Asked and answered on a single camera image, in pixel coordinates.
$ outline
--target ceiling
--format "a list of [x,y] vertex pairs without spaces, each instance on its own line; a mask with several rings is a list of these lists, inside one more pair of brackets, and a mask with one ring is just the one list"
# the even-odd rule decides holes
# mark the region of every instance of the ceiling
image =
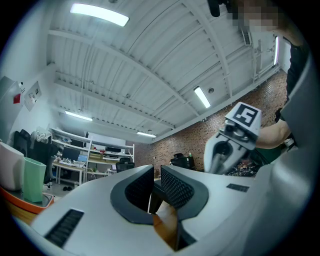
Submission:
[[69,132],[82,126],[65,110],[92,117],[95,133],[153,143],[231,104],[278,68],[273,33],[251,33],[246,46],[224,5],[215,18],[206,0],[77,1],[128,16],[121,27],[70,13],[73,3],[57,5],[46,53],[56,65],[52,107]]

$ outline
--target white shelving unit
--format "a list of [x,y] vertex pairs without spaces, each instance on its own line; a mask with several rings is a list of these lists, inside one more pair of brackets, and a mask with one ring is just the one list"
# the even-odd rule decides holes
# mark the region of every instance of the white shelving unit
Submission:
[[63,145],[64,147],[67,146],[67,147],[70,147],[70,148],[73,148],[73,149],[77,149],[77,150],[80,150],[80,151],[87,152],[87,160],[86,160],[86,164],[85,164],[85,171],[83,173],[83,183],[85,183],[87,181],[87,174],[104,175],[104,176],[108,175],[108,172],[92,172],[92,171],[88,171],[88,163],[94,163],[94,164],[99,164],[99,165],[101,165],[101,164],[102,165],[115,165],[116,162],[118,162],[117,159],[113,159],[113,158],[106,158],[105,159],[107,161],[113,161],[113,162],[90,160],[89,159],[90,152],[100,153],[100,150],[91,149],[92,145],[115,148],[115,149],[122,149],[122,150],[128,150],[129,154],[112,153],[112,152],[110,152],[108,154],[113,155],[113,156],[119,156],[119,157],[131,157],[132,161],[133,162],[135,161],[135,145],[134,144],[133,144],[133,146],[116,145],[116,144],[110,144],[110,143],[104,143],[104,142],[92,140],[91,138],[78,136],[78,135],[63,131],[63,130],[56,129],[56,128],[50,128],[50,130],[51,130],[51,132],[53,134],[61,135],[61,136],[64,136],[66,138],[70,138],[71,140],[76,140],[76,141],[87,143],[88,147],[79,147],[79,146],[70,145],[68,143],[64,143],[64,142],[59,141],[57,139],[52,139],[52,142],[51,142],[51,143]]

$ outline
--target black sleeve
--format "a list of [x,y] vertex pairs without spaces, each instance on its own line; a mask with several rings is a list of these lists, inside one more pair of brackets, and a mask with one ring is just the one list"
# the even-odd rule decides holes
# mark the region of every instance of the black sleeve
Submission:
[[289,95],[296,86],[302,71],[304,70],[305,64],[308,58],[308,50],[305,46],[295,46],[291,44],[290,49],[290,68],[288,69],[286,77],[286,101],[289,100]]

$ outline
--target ceiling light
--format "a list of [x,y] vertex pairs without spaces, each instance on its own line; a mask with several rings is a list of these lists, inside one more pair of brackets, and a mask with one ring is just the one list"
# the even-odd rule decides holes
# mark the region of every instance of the ceiling light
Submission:
[[204,104],[204,106],[206,108],[209,108],[211,105],[206,97],[206,95],[204,94],[204,92],[201,90],[201,88],[199,86],[197,86],[196,88],[193,89],[194,92],[196,93],[196,95],[198,95],[198,97],[200,98],[200,100],[202,101],[202,103]]
[[129,20],[127,16],[124,16],[115,11],[82,3],[74,3],[71,7],[70,13],[97,17],[118,24],[121,27],[124,27]]
[[88,121],[92,122],[92,118],[85,117],[85,116],[82,116],[82,115],[79,115],[79,114],[74,114],[74,113],[71,113],[71,112],[68,112],[68,111],[65,111],[65,113],[67,115],[70,115],[70,116],[73,116],[73,117],[76,117],[76,118],[81,118],[81,119],[88,120]]
[[149,137],[152,137],[152,138],[157,137],[156,135],[152,135],[152,134],[148,134],[148,133],[144,133],[144,132],[140,132],[140,131],[138,131],[137,134],[144,135],[144,136],[149,136]]
[[279,55],[279,37],[276,36],[273,65],[276,65],[278,63],[278,55]]

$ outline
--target brick wall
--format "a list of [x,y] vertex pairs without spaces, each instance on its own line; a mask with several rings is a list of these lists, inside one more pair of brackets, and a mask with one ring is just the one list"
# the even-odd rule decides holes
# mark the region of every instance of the brick wall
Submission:
[[[275,123],[275,112],[282,108],[286,101],[286,79],[287,74],[281,70],[258,88],[237,100],[236,103],[244,102],[262,110],[262,126],[270,126]],[[204,169],[203,157],[206,142],[219,128],[224,126],[225,115],[234,106],[235,103],[210,115],[206,122],[197,122],[153,144],[135,142],[135,166],[153,164],[154,169],[159,170],[160,165],[169,164],[174,154],[183,153],[187,156],[190,152],[194,157],[196,169]]]

